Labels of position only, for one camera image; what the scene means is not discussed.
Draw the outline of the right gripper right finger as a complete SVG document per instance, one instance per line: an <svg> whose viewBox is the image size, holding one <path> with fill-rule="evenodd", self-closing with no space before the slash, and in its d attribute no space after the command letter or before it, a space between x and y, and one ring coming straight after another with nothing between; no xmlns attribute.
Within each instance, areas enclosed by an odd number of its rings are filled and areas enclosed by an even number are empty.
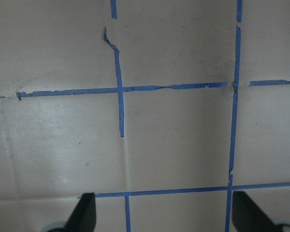
<svg viewBox="0 0 290 232"><path fill-rule="evenodd" d="M290 232L289 224L275 224L244 192L232 194L232 223L238 232Z"/></svg>

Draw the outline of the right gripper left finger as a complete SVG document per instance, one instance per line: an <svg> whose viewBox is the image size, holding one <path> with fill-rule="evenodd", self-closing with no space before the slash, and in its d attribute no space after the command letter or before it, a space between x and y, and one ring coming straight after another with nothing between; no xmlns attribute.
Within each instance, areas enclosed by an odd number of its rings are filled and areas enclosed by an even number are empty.
<svg viewBox="0 0 290 232"><path fill-rule="evenodd" d="M66 232L93 232L96 227L94 193L84 193L65 224Z"/></svg>

